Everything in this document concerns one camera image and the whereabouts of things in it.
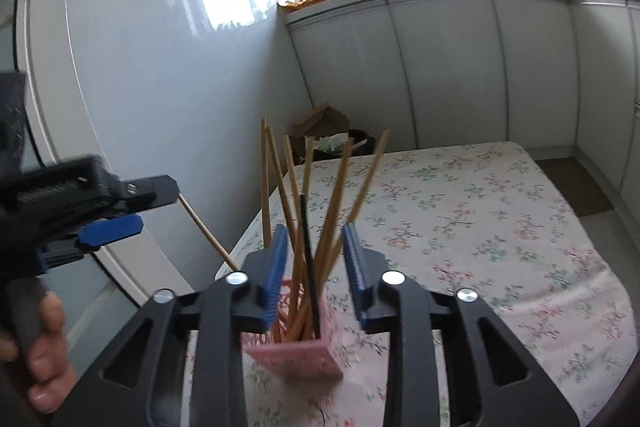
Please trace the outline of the person's left hand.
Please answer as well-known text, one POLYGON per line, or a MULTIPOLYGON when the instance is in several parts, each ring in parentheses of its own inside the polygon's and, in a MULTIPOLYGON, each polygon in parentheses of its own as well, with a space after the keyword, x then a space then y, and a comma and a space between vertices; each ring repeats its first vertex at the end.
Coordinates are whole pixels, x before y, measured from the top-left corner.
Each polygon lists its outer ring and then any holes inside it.
POLYGON ((35 381, 27 396, 36 411, 51 414, 75 387, 78 374, 68 357, 63 303, 54 291, 47 291, 42 297, 39 313, 42 333, 26 355, 27 367, 35 381))

